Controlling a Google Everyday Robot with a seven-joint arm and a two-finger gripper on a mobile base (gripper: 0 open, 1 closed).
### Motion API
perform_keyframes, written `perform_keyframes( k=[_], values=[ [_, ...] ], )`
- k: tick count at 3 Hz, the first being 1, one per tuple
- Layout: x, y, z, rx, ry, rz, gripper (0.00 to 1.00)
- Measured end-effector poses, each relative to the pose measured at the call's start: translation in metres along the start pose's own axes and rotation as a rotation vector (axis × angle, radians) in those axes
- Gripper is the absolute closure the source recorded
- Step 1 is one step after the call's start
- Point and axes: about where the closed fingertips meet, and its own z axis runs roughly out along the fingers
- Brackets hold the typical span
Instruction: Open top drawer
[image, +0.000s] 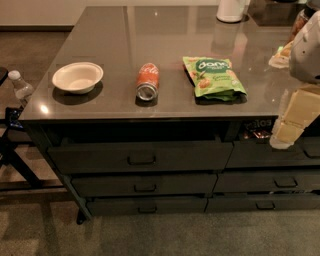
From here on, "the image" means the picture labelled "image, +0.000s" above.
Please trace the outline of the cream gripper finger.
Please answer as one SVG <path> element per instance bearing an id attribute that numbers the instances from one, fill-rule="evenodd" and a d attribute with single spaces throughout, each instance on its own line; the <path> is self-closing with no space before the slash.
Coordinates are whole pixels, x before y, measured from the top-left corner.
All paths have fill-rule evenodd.
<path id="1" fill-rule="evenodd" d="M 275 149 L 288 149 L 320 115 L 320 86 L 303 84 L 292 94 L 285 92 L 269 143 Z"/>

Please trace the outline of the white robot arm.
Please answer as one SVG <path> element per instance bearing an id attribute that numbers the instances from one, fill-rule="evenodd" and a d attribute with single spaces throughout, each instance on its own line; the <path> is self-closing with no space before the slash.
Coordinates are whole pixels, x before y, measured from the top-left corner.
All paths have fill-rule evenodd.
<path id="1" fill-rule="evenodd" d="M 302 82 L 295 91 L 285 91 L 279 105 L 270 145 L 291 147 L 320 115 L 320 11 L 295 36 L 289 56 L 289 73 Z"/>

